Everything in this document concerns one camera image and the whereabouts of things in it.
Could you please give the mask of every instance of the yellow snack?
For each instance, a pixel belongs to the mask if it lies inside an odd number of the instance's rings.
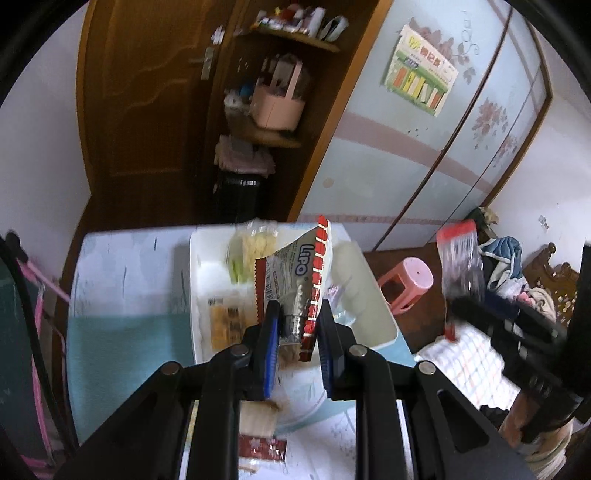
[[[210,302],[209,319],[212,331],[212,348],[223,350],[234,343],[240,343],[245,330],[245,321],[236,306],[224,306]]]
[[[275,253],[277,238],[271,232],[260,232],[242,237],[242,261],[248,278],[255,277],[255,260]]]

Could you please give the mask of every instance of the wardrobe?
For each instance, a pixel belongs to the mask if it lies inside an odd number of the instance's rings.
[[[405,24],[458,69],[437,117],[382,84]],[[342,222],[364,251],[433,241],[492,200],[549,101],[534,32],[503,0],[396,0],[297,219]]]

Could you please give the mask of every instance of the black trash can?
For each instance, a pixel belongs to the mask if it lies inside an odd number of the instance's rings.
[[[256,218],[263,180],[256,174],[218,170],[214,186],[215,221],[242,223]]]

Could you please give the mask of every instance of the pink stool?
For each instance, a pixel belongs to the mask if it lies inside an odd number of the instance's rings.
[[[410,310],[424,293],[433,286],[433,274],[427,264],[416,257],[407,257],[378,280],[379,288],[394,281],[404,286],[404,291],[390,304],[393,315]]]

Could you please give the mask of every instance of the red snack package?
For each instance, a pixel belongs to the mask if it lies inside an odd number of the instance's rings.
[[[281,303],[285,316],[280,345],[301,345],[300,361],[309,362],[316,344],[316,318],[328,289],[332,263],[330,221],[266,258],[256,260],[256,313],[261,323],[269,300]]]
[[[238,456],[285,462],[287,440],[261,438],[240,434],[238,438]]]

